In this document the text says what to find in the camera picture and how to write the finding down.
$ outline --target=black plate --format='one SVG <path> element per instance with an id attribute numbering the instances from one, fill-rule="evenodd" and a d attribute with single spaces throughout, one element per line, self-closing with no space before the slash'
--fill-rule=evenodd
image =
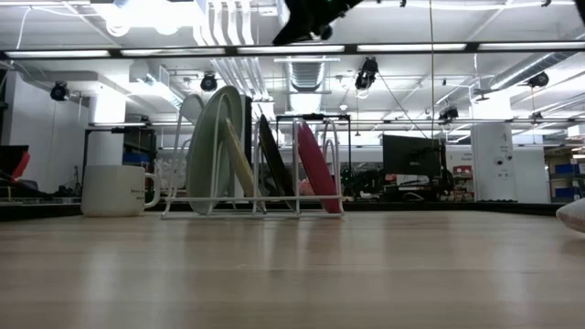
<path id="1" fill-rule="evenodd" d="M 263 114 L 260 117 L 260 144 L 280 196 L 294 196 L 293 179 L 284 166 L 271 127 Z M 296 209 L 296 202 L 286 201 L 286 204 L 292 210 Z"/>

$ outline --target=white plate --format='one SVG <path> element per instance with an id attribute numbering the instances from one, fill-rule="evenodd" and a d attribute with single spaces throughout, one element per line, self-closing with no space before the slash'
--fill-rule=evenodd
<path id="1" fill-rule="evenodd" d="M 243 104 L 238 90 L 226 86 L 218 90 L 209 100 L 199 115 L 195 131 L 189 146 L 186 169 L 186 193 L 188 197 L 221 197 L 228 189 L 232 177 L 232 166 L 229 161 L 228 148 L 224 143 L 221 124 L 229 118 L 237 135 L 241 135 L 243 123 Z M 218 117 L 218 184 L 216 193 L 211 195 L 211 179 L 213 165 L 213 139 Z M 189 202 L 191 208 L 201 215 L 207 214 L 217 201 Z"/>

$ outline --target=white pillar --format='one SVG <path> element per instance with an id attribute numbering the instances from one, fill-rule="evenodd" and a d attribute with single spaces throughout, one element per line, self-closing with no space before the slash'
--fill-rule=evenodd
<path id="1" fill-rule="evenodd" d="M 505 91 L 486 95 L 487 101 L 472 101 L 473 119 L 512 118 Z M 516 171 L 510 123 L 485 123 L 472 127 L 473 190 L 475 201 L 517 200 Z"/>
<path id="2" fill-rule="evenodd" d="M 90 122 L 124 122 L 126 98 L 114 90 L 103 90 L 90 99 Z M 88 165 L 121 165 L 124 135 L 93 132 L 88 140 Z"/>

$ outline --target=ceiling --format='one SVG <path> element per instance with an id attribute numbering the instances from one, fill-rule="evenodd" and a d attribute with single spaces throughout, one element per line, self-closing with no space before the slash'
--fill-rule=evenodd
<path id="1" fill-rule="evenodd" d="M 0 48 L 14 49 L 18 41 L 20 26 L 26 6 L 2 6 L 0 0 Z M 399 8 L 398 0 L 375 1 L 359 5 L 348 12 L 346 17 L 337 20 L 335 32 L 329 40 L 331 43 L 368 43 L 368 42 L 430 42 L 430 11 L 407 5 Z M 505 1 L 440 1 L 439 5 L 501 5 Z M 539 0 L 516 0 L 512 4 L 539 3 Z M 410 0 L 409 4 L 428 4 L 428 1 Z M 252 0 L 252 8 L 274 7 L 274 0 Z M 87 5 L 76 6 L 81 13 L 94 13 Z M 46 7 L 62 14 L 70 14 L 62 6 Z M 105 31 L 105 21 L 100 16 L 84 17 L 96 28 Z M 572 5 L 551 5 L 549 7 L 532 6 L 506 10 L 469 11 L 439 10 L 432 11 L 432 31 L 434 41 L 474 41 L 474 40 L 556 40 L 567 38 L 566 35 L 582 27 L 577 10 Z M 270 44 L 280 30 L 277 16 L 263 16 L 255 9 L 252 11 L 251 30 L 255 42 Z M 172 36 L 157 33 L 151 27 L 136 27 L 123 37 L 104 37 L 90 24 L 77 16 L 62 16 L 53 13 L 32 10 L 24 24 L 21 49 L 27 48 L 99 48 L 121 46 L 123 48 L 156 48 L 166 46 L 191 46 L 197 43 L 192 37 L 192 27 L 181 27 Z M 516 63 L 532 54 L 483 54 L 477 56 L 477 71 L 474 55 L 385 55 L 377 56 L 379 72 L 385 78 L 398 105 L 382 81 L 378 80 L 370 89 L 367 98 L 358 99 L 353 79 L 357 69 L 364 60 L 361 56 L 341 56 L 339 62 L 331 63 L 326 69 L 325 94 L 322 98 L 321 111 L 339 113 L 341 104 L 347 105 L 349 112 L 361 120 L 378 120 L 395 118 L 407 110 L 411 117 L 425 118 L 432 107 L 433 100 L 438 100 L 454 88 L 475 76 L 495 75 L 513 67 Z M 582 53 L 548 69 L 551 77 L 549 86 L 559 81 L 579 75 L 585 71 L 585 55 Z M 151 116 L 164 117 L 173 115 L 176 110 L 164 100 L 133 92 L 133 83 L 129 81 L 128 69 L 133 64 L 130 60 L 76 60 L 76 61 L 37 61 L 22 62 L 32 68 L 31 71 L 83 70 L 96 71 L 102 76 L 119 83 L 133 95 L 128 104 L 129 112 L 146 113 Z M 213 70 L 209 58 L 161 58 L 149 59 L 148 66 L 157 68 L 164 65 L 171 73 L 171 84 L 177 93 L 202 93 L 198 87 L 202 73 Z M 274 63 L 273 58 L 260 58 L 263 78 L 268 92 L 274 99 L 274 109 L 283 113 L 288 108 L 287 84 L 283 64 Z M 192 80 L 190 85 L 185 78 Z M 525 116 L 533 109 L 564 101 L 582 93 L 585 77 L 578 77 L 567 83 L 550 87 L 547 92 L 538 93 L 533 100 L 527 87 L 513 87 L 511 102 L 516 115 Z M 467 115 L 469 100 L 460 100 L 460 115 Z M 585 111 L 580 107 L 555 113 L 558 117 L 569 117 Z"/>

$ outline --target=mug handle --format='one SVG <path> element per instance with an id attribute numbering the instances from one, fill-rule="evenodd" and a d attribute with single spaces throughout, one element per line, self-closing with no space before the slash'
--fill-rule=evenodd
<path id="1" fill-rule="evenodd" d="M 157 175 L 146 173 L 146 179 L 148 178 L 152 179 L 154 183 L 154 198 L 153 201 L 144 204 L 145 209 L 156 206 L 161 200 L 161 179 Z"/>

